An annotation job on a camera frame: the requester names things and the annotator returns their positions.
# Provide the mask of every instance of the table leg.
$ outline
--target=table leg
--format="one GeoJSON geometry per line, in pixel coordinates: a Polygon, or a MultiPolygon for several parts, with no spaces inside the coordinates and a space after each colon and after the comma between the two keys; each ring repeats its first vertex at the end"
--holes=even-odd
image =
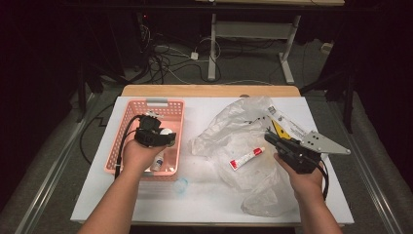
{"type": "Polygon", "coordinates": [[[291,74],[291,70],[288,65],[288,55],[291,51],[292,44],[294,43],[295,33],[297,32],[298,23],[300,22],[301,16],[296,16],[294,18],[294,22],[289,30],[288,39],[286,41],[285,52],[280,53],[280,63],[282,64],[282,71],[284,73],[285,81],[287,84],[292,85],[294,84],[294,79],[291,74]]]}
{"type": "Polygon", "coordinates": [[[216,14],[212,14],[212,21],[210,24],[210,52],[209,52],[209,65],[207,69],[207,79],[209,81],[215,80],[215,66],[216,66],[216,51],[215,51],[215,39],[216,39],[216,14]]]}

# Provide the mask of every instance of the white desk frame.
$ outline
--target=white desk frame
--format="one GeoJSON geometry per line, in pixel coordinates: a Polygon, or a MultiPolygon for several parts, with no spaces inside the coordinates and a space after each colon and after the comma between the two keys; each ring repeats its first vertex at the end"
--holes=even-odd
{"type": "Polygon", "coordinates": [[[293,23],[267,23],[267,22],[239,22],[239,21],[217,21],[216,14],[212,14],[211,21],[211,42],[208,65],[209,81],[215,80],[216,50],[215,40],[220,37],[243,37],[243,38],[263,38],[263,39],[286,39],[285,51],[279,53],[282,71],[288,85],[294,84],[291,70],[288,65],[288,55],[294,42],[295,33],[301,16],[296,16],[293,23]]]}

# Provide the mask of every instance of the white tabletop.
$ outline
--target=white tabletop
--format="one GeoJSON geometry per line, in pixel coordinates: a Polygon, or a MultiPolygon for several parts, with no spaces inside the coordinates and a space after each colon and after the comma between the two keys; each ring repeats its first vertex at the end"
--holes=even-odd
{"type": "MultiPolygon", "coordinates": [[[[118,97],[71,220],[85,221],[113,182],[103,168],[129,99],[118,97]]],[[[185,101],[184,124],[177,181],[142,181],[132,222],[170,225],[293,226],[300,223],[298,209],[278,217],[245,214],[244,197],[224,183],[203,156],[192,155],[188,141],[207,128],[210,121],[239,97],[174,97],[185,101]]],[[[303,97],[272,97],[274,104],[301,126],[316,130],[303,97]]],[[[343,191],[327,158],[330,188],[327,206],[340,224],[354,223],[343,191]]]]}

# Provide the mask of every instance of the basket handle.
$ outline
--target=basket handle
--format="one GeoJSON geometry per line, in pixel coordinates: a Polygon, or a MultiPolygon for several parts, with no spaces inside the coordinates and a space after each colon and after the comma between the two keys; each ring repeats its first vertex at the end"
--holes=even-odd
{"type": "Polygon", "coordinates": [[[168,106],[168,100],[166,98],[147,98],[146,99],[147,106],[168,106]]]}
{"type": "Polygon", "coordinates": [[[143,172],[143,176],[154,176],[154,172],[143,172]]]}

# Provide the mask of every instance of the white table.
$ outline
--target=white table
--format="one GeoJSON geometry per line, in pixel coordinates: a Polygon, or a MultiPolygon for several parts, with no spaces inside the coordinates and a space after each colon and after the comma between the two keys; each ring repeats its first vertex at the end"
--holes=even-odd
{"type": "MultiPolygon", "coordinates": [[[[215,0],[213,4],[272,4],[298,6],[343,6],[344,0],[215,0]]],[[[215,68],[218,54],[216,52],[216,37],[286,39],[284,52],[279,53],[280,64],[287,84],[293,85],[291,69],[288,65],[288,55],[294,42],[301,16],[295,16],[292,23],[248,22],[248,21],[218,21],[212,14],[210,31],[210,52],[208,64],[208,80],[215,80],[215,68]]]]}
{"type": "MultiPolygon", "coordinates": [[[[113,175],[103,167],[111,149],[127,101],[137,97],[119,97],[100,146],[94,157],[84,187],[71,220],[83,222],[90,215],[107,188],[113,175]]],[[[198,136],[225,106],[239,97],[173,97],[185,100],[177,181],[142,181],[132,217],[134,224],[155,225],[222,225],[222,226],[296,226],[300,223],[298,210],[279,217],[244,214],[240,206],[243,196],[228,187],[214,167],[202,156],[194,156],[188,140],[198,136]]],[[[294,116],[303,127],[315,129],[315,123],[303,97],[273,97],[279,109],[294,116]]],[[[340,224],[354,223],[342,189],[326,160],[330,175],[327,206],[340,224]]]]}

